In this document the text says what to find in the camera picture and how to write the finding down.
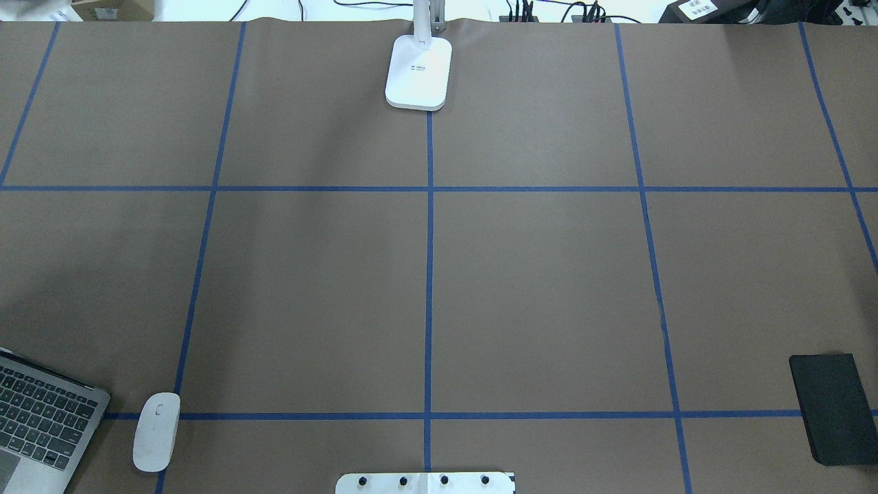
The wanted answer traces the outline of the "white computer mouse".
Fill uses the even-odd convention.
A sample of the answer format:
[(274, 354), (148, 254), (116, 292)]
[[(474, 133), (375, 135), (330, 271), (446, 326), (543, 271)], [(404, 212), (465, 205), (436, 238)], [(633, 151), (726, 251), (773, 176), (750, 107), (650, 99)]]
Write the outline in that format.
[(169, 466), (180, 419), (180, 397), (160, 392), (148, 397), (134, 434), (132, 461), (136, 469), (158, 473)]

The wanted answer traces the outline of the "silver grey laptop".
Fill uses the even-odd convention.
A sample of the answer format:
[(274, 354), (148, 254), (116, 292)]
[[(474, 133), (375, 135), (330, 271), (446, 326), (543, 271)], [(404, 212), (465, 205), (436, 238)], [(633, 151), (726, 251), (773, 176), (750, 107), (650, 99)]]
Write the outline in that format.
[(112, 396), (1, 351), (1, 491), (68, 490)]

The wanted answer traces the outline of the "black mouse pad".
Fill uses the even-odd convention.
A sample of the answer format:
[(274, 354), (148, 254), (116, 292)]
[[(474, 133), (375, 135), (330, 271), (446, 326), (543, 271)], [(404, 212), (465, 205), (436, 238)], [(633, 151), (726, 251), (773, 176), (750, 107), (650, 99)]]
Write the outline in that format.
[(813, 460), (875, 466), (876, 425), (853, 354), (793, 355), (788, 366)]

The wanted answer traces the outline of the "white desk lamp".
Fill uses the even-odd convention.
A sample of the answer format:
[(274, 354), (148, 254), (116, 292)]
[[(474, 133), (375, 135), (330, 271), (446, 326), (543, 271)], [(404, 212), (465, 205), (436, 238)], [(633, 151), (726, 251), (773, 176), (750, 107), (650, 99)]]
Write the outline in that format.
[(447, 100), (453, 47), (442, 37), (445, 1), (414, 1), (413, 34), (396, 38), (385, 84), (386, 103), (435, 112)]

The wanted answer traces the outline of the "black device with label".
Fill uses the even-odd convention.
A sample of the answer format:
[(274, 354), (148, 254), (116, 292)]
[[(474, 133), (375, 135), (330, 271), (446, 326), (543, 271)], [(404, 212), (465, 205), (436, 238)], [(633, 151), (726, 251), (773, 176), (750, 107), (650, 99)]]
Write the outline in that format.
[(757, 14), (760, 1), (675, 1), (665, 6), (659, 24), (737, 24)]

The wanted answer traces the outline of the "cardboard box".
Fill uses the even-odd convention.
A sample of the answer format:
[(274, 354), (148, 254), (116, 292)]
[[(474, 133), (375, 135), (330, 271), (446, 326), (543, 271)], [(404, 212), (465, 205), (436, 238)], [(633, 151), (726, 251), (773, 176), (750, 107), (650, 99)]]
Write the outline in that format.
[(72, 1), (70, 6), (84, 21), (151, 22), (156, 14), (156, 1)]

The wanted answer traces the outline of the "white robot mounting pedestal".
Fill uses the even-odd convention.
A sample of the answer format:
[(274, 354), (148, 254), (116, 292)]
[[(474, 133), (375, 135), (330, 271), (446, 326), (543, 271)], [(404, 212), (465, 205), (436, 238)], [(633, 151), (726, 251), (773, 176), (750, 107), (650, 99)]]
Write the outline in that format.
[(515, 493), (514, 474), (501, 471), (351, 473), (335, 493)]

